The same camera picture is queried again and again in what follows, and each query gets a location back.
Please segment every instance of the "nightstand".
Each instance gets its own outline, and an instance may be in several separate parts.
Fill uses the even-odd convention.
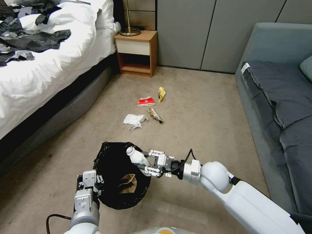
[[[115,36],[121,74],[152,77],[157,67],[157,31]]]

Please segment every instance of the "brass lamp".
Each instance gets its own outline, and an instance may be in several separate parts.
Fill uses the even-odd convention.
[[[129,11],[129,3],[128,3],[128,0],[126,1],[126,7],[127,7],[127,19],[128,19],[128,27],[125,28],[125,29],[122,29],[119,34],[122,35],[122,36],[136,36],[136,35],[139,35],[141,33],[141,31],[137,28],[132,28],[130,26],[130,19],[129,19],[129,14],[130,14],[130,11]]]

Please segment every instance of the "carpet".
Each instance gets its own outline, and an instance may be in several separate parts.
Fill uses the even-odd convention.
[[[150,118],[137,107],[146,96],[163,119]],[[127,114],[149,121],[131,133]],[[116,75],[91,109],[38,147],[0,178],[0,232],[45,233],[49,214],[71,216],[76,177],[91,170],[102,142],[130,141],[143,150],[160,150],[184,159],[190,148],[202,163],[219,161],[268,195],[263,172],[233,75],[158,67],[153,78]],[[118,170],[118,165],[110,165]],[[64,233],[68,220],[50,219],[51,233]],[[113,210],[101,205],[100,230],[126,234],[149,227],[173,226],[198,234],[247,233],[201,186],[176,177],[152,178],[145,198],[134,208]]]

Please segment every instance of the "white label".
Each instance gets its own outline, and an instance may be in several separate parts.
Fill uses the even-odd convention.
[[[250,65],[248,63],[245,63],[245,65],[242,67],[241,69],[241,73],[244,74],[244,72],[246,71],[247,68],[249,68]]]

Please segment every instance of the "crumpled wrapper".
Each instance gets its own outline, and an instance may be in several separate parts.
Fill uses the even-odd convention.
[[[148,108],[147,111],[154,119],[159,121],[159,123],[161,124],[163,123],[163,120],[159,117],[159,115],[156,113],[156,111],[153,108]]]
[[[141,122],[144,120],[149,120],[145,115],[134,115],[134,114],[127,114],[125,119],[123,120],[124,124],[132,124],[133,126],[129,128],[131,132],[133,129],[140,127],[142,128]]]
[[[163,87],[159,87],[159,89],[158,89],[158,98],[159,98],[158,102],[162,102],[165,95],[166,95],[165,89]]]

